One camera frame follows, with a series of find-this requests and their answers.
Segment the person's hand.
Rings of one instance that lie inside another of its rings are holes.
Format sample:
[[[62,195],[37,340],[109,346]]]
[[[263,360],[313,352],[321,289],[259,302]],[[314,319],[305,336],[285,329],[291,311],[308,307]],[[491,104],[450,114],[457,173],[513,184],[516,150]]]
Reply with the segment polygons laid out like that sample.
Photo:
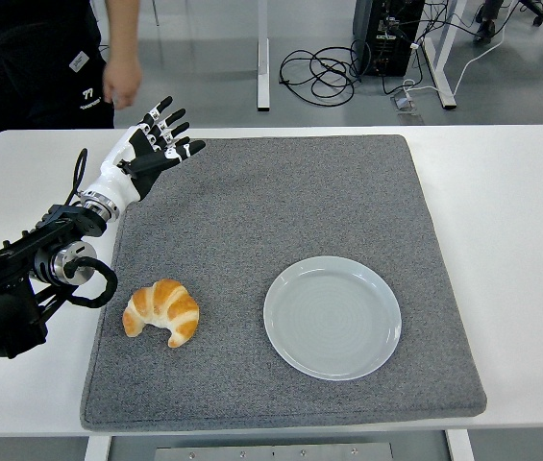
[[[123,55],[111,50],[103,71],[103,95],[115,109],[130,107],[142,80],[142,71],[136,55]]]

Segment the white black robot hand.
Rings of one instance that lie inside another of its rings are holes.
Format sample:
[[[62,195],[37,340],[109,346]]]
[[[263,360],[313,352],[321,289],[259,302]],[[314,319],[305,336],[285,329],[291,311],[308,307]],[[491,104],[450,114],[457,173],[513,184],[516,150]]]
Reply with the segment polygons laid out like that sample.
[[[81,204],[105,210],[112,220],[134,202],[143,200],[161,172],[175,167],[205,147],[185,135],[184,109],[167,117],[161,113],[170,96],[145,113],[113,145],[100,167],[100,176],[82,193]]]

